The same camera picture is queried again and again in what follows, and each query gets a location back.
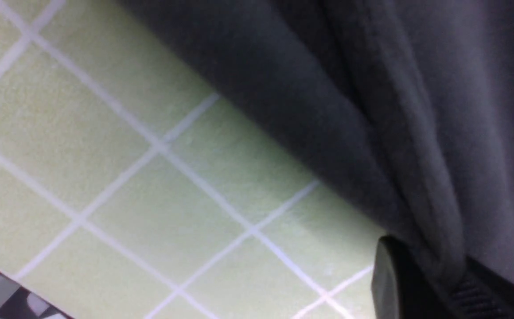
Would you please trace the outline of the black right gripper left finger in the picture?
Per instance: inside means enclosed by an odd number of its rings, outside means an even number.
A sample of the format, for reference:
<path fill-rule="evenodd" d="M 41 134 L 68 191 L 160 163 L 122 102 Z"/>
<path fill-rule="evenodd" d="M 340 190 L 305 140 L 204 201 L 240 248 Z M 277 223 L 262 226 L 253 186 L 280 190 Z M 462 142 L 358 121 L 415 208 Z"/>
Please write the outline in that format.
<path fill-rule="evenodd" d="M 372 278 L 377 319 L 453 319 L 405 245 L 379 238 Z"/>

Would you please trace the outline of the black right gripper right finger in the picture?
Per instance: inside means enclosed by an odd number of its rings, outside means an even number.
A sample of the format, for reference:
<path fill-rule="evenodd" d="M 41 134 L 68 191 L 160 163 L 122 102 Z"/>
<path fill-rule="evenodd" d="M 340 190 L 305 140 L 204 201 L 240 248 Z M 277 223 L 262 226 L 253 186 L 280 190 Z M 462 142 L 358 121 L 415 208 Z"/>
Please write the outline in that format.
<path fill-rule="evenodd" d="M 450 301 L 454 319 L 514 319 L 514 284 L 471 258 Z"/>

